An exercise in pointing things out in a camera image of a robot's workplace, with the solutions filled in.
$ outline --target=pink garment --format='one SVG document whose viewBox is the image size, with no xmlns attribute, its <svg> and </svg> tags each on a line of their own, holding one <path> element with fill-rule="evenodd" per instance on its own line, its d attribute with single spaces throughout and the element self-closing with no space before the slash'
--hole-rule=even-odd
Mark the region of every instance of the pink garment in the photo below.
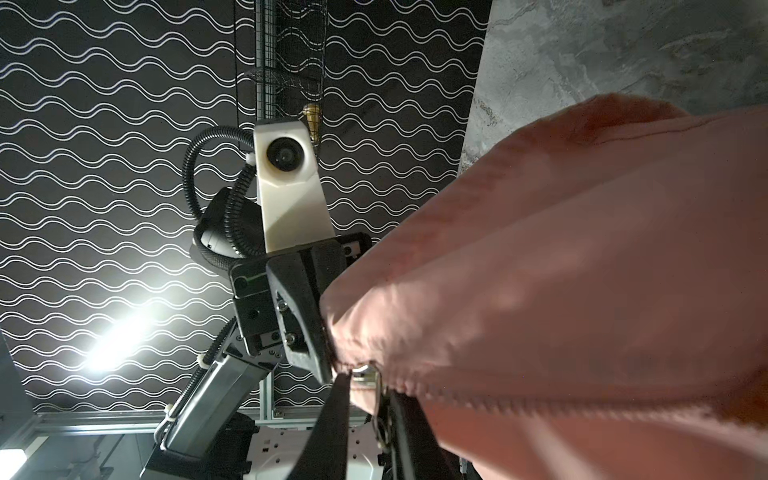
<svg viewBox="0 0 768 480">
<path fill-rule="evenodd" d="M 321 308 L 337 368 L 377 365 L 486 480 L 755 478 L 768 108 L 692 117 L 611 94 L 536 121 Z"/>
</svg>

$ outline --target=black wire mesh basket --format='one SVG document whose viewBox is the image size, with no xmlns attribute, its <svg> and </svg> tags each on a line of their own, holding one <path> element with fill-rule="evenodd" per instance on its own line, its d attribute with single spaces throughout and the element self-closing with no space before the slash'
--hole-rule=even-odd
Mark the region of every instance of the black wire mesh basket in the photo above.
<svg viewBox="0 0 768 480">
<path fill-rule="evenodd" d="M 256 88 L 256 119 L 304 119 L 319 145 L 323 112 L 327 2 L 257 0 L 256 66 L 247 72 Z"/>
</svg>

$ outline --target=black wall with white wavy lines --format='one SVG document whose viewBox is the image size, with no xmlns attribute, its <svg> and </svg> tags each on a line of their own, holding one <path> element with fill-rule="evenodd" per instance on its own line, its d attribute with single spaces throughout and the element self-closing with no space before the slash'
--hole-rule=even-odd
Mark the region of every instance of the black wall with white wavy lines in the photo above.
<svg viewBox="0 0 768 480">
<path fill-rule="evenodd" d="M 380 238 L 456 175 L 489 2 L 450 4 L 330 2 L 319 162 L 339 231 Z M 232 314 L 186 254 L 179 173 L 201 129 L 253 124 L 253 7 L 0 2 L 0 328 L 37 411 L 161 409 Z M 210 199 L 242 154 L 200 163 Z M 140 349 L 89 369 L 137 313 L 154 321 Z M 324 397 L 292 369 L 275 389 L 277 405 Z"/>
</svg>

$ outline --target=zip tie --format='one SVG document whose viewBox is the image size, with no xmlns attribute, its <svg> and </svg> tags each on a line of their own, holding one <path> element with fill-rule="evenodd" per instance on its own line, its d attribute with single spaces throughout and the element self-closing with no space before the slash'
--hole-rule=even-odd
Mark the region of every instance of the zip tie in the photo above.
<svg viewBox="0 0 768 480">
<path fill-rule="evenodd" d="M 205 358 L 205 353 L 201 353 L 197 356 L 197 364 L 200 366 L 203 370 L 208 370 L 210 368 L 209 363 L 205 363 L 203 359 Z"/>
<path fill-rule="evenodd" d="M 165 412 L 165 421 L 166 422 L 176 422 L 176 417 L 170 416 L 171 410 L 174 409 L 173 403 L 166 403 L 165 407 L 163 407 L 163 411 Z"/>
</svg>

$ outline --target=ceiling light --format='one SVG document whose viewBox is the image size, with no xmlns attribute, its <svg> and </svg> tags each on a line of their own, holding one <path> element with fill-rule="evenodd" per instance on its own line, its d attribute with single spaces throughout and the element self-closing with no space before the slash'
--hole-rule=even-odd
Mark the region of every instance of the ceiling light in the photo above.
<svg viewBox="0 0 768 480">
<path fill-rule="evenodd" d="M 151 325 L 151 319 L 144 315 L 136 315 L 115 323 L 97 340 L 96 347 L 88 354 L 88 367 L 102 372 L 115 370 L 134 354 L 147 336 Z"/>
<path fill-rule="evenodd" d="M 0 450 L 0 480 L 10 480 L 27 461 L 22 449 Z"/>
</svg>

